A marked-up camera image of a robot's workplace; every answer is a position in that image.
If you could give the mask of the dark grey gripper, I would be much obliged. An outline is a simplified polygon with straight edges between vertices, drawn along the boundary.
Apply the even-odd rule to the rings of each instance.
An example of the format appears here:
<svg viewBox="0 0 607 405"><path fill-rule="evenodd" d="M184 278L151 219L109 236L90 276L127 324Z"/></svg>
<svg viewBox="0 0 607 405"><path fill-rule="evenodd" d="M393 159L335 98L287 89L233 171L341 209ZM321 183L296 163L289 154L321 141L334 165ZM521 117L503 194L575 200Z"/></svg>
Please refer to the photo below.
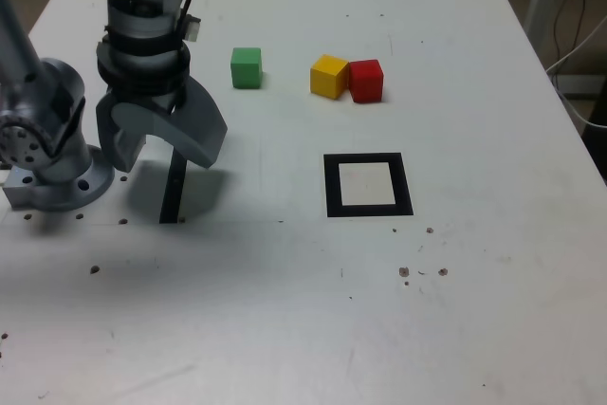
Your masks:
<svg viewBox="0 0 607 405"><path fill-rule="evenodd" d="M211 94L194 78L168 90L119 101L108 88L96 106L101 149L112 166L129 173L149 136L168 142L190 162L209 169L228 127Z"/></svg>

